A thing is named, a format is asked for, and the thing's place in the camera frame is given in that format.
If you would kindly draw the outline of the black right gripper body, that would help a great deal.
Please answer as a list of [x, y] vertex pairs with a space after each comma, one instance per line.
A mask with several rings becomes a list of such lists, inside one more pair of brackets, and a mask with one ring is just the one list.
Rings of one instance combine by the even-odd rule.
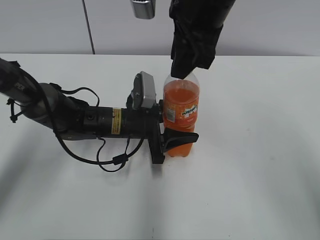
[[235, 4], [235, 0], [172, 0], [169, 16], [186, 28], [218, 29]]

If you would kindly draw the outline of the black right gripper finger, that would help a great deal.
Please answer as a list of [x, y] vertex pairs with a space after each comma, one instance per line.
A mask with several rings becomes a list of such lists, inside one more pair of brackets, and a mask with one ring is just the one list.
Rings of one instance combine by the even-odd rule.
[[208, 70], [216, 56], [216, 46], [222, 32], [223, 25], [218, 28], [207, 28], [193, 31], [194, 58], [192, 65], [194, 68]]
[[173, 24], [170, 75], [177, 79], [185, 79], [197, 67], [199, 50], [191, 31], [178, 20], [174, 20]]

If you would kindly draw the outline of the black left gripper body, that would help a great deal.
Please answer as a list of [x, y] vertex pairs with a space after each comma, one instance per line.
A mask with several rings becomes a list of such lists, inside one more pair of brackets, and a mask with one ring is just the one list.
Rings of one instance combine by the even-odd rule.
[[160, 124], [163, 122], [163, 100], [155, 103], [152, 108], [133, 109], [133, 101], [128, 99], [126, 108], [121, 110], [121, 117], [120, 136], [140, 140], [135, 149], [127, 156], [132, 157], [140, 149], [143, 141], [147, 140], [151, 163], [163, 164], [165, 156], [160, 130]]

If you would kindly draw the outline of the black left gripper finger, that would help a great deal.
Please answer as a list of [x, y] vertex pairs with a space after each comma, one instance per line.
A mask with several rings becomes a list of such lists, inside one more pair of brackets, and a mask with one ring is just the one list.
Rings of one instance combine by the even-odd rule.
[[161, 149], [163, 153], [176, 147], [196, 143], [199, 134], [195, 132], [177, 131], [171, 128], [165, 128], [161, 135]]

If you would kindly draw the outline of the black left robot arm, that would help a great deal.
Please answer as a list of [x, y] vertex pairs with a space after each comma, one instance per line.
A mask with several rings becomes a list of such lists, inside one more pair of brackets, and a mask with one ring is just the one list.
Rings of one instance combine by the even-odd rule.
[[20, 106], [20, 114], [52, 129], [62, 147], [66, 141], [138, 139], [148, 141], [153, 164], [162, 164], [165, 153], [195, 143], [198, 134], [170, 128], [161, 130], [163, 101], [156, 99], [153, 77], [139, 72], [124, 108], [89, 105], [74, 98], [74, 90], [55, 83], [39, 83], [17, 61], [0, 61], [0, 92], [7, 104]]

